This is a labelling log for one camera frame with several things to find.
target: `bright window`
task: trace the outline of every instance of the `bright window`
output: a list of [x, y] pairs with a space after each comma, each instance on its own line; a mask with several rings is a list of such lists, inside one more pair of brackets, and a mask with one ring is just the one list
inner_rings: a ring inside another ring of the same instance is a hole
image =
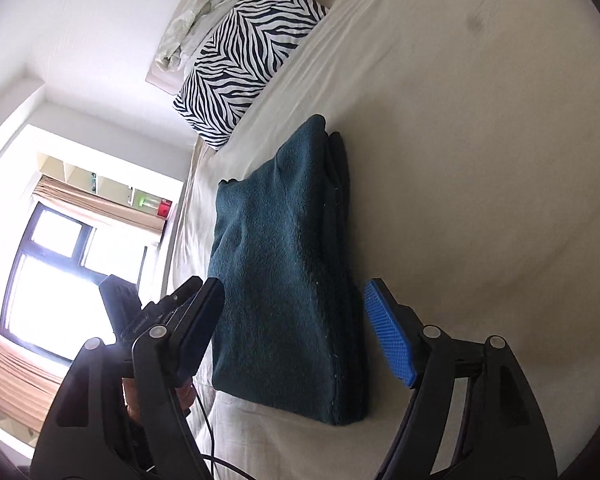
[[38, 204], [4, 297], [0, 333], [46, 357], [72, 361], [84, 342], [115, 342], [98, 285], [115, 274], [139, 284], [146, 246]]

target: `white blanket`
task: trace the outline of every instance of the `white blanket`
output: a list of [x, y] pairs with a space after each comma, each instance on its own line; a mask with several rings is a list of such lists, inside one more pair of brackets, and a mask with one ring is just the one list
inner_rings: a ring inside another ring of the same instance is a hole
[[[228, 144], [198, 147], [174, 282], [206, 275], [218, 181], [248, 176], [323, 114], [349, 153], [358, 283], [384, 278], [452, 336], [505, 337], [563, 469], [600, 422], [597, 10], [590, 0], [320, 1], [329, 15]], [[410, 393], [368, 341], [370, 415], [346, 428], [221, 392], [212, 403], [207, 359], [196, 381], [216, 454], [258, 480], [373, 478]], [[455, 431], [461, 406], [456, 396]], [[192, 426], [208, 451], [199, 417]]]

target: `beige curtain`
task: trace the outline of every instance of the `beige curtain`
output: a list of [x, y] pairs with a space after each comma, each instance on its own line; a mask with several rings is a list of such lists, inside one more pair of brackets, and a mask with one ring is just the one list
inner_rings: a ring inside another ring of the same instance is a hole
[[151, 244], [157, 244], [162, 236], [164, 218], [116, 204], [46, 175], [40, 178], [33, 194], [41, 202], [94, 227], [133, 231], [133, 235], [148, 238]]
[[61, 365], [0, 335], [0, 411], [40, 431], [64, 372]]

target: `blue gripper pad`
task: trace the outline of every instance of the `blue gripper pad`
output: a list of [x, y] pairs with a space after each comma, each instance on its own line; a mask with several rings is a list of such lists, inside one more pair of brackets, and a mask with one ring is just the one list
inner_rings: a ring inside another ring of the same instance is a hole
[[[398, 322], [395, 316], [398, 308], [408, 310], [404, 314], [408, 314], [407, 321], [411, 326], [402, 327]], [[417, 331], [422, 329], [420, 320], [410, 307], [398, 305], [382, 280], [378, 279], [371, 280], [365, 287], [365, 310], [391, 371], [405, 386], [413, 388], [423, 371], [419, 358], [421, 352], [417, 348], [417, 340], [414, 340]]]

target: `folded blanket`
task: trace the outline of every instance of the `folded blanket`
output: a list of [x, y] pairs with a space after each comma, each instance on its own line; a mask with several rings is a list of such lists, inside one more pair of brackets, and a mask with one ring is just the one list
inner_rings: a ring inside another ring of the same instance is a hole
[[250, 177], [220, 183], [208, 275], [226, 303], [213, 385], [341, 425], [366, 414], [366, 354], [346, 264], [346, 153], [324, 127], [309, 118]]

